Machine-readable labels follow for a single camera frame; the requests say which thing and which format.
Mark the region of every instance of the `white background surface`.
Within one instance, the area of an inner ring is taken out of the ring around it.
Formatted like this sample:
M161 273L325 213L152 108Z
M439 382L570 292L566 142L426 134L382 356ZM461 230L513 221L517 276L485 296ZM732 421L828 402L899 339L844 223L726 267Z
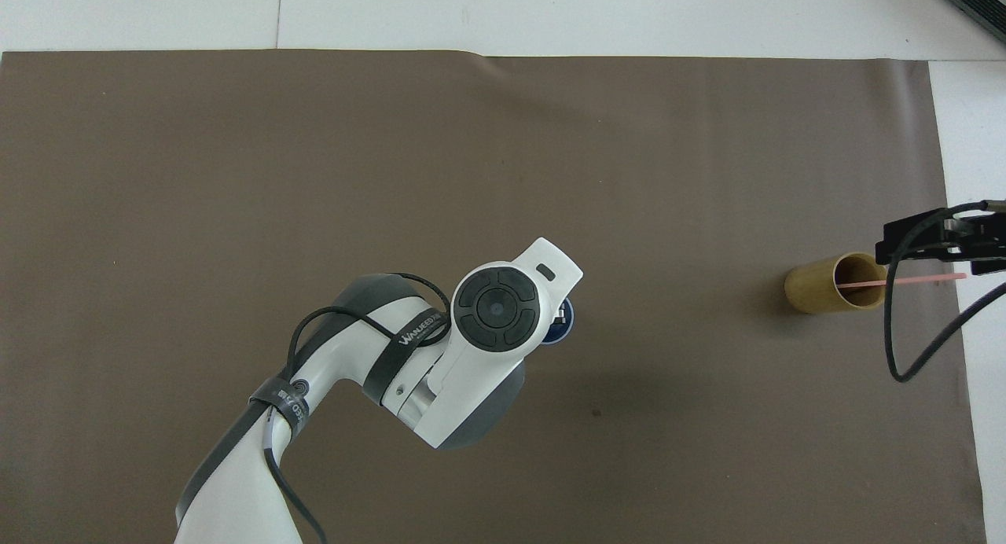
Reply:
M940 60L948 201L1006 199L1006 45L945 0L0 0L0 50L277 46ZM1003 280L958 282L961 307ZM1006 301L964 341L986 531L1006 544Z

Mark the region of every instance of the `blue circular object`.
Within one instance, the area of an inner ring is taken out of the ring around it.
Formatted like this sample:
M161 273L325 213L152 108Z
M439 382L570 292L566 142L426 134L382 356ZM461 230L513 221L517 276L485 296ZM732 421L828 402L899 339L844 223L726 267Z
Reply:
M557 344L559 341L565 339L569 336L569 330L572 329L572 303L569 303L568 298L562 302L559 307L559 312L563 315L562 321L555 322L548 327L548 332L545 334L545 339L541 341L542 346L551 346L551 344Z

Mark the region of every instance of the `circular button pad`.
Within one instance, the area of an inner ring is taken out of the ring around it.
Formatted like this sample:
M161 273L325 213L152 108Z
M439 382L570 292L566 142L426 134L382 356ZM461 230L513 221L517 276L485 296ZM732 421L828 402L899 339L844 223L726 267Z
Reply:
M538 290L524 273L483 268L462 284L454 303L458 330L485 351L510 351L538 322Z

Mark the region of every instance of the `small black rectangle slot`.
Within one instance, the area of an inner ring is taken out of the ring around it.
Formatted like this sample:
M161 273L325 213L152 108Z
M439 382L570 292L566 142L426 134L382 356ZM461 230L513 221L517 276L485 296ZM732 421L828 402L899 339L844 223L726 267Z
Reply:
M555 273L553 273L549 267L545 267L544 263L538 263L538 266L535 268L537 268L542 276L545 276L545 279L549 280L549 282L553 282L553 280L555 280Z

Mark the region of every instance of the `brown mat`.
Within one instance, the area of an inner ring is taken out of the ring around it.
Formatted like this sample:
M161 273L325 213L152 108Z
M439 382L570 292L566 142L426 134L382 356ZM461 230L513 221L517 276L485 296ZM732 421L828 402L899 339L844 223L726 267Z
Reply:
M7 53L0 137L6 541L169 541L302 315L539 235L578 320L482 443L345 384L292 447L331 540L984 541L960 340L897 385L782 296L945 203L926 63ZM954 290L903 289L914 348Z

